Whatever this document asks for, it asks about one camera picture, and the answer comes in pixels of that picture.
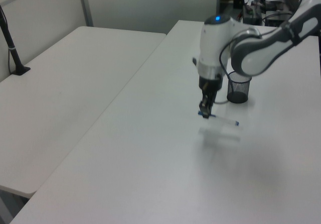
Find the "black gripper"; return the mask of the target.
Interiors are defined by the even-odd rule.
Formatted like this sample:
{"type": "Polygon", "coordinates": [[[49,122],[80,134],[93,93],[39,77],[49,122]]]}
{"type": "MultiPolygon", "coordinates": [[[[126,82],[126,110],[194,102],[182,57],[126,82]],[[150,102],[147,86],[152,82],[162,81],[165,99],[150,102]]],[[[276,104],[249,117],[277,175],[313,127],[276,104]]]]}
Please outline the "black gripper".
{"type": "Polygon", "coordinates": [[[199,77],[199,88],[202,91],[202,100],[199,104],[201,116],[208,119],[212,113],[212,107],[216,99],[217,92],[221,89],[223,77],[221,74],[214,80],[199,77]]]}

